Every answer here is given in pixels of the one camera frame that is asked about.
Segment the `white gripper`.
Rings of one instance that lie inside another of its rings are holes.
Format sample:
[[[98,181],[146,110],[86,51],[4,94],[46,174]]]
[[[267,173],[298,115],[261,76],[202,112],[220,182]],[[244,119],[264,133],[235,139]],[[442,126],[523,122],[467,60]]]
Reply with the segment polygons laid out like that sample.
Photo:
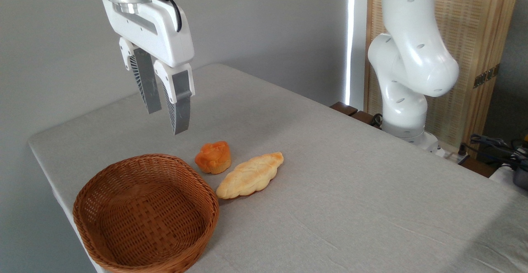
[[[122,37],[119,46],[125,68],[133,73],[148,113],[162,109],[157,75],[163,83],[174,134],[188,130],[191,97],[196,94],[189,63],[195,53],[183,10],[179,10],[182,28],[178,32],[176,12],[169,2],[137,4],[137,14],[120,12],[109,0],[102,2],[111,27]],[[160,61],[153,64],[151,55]]]

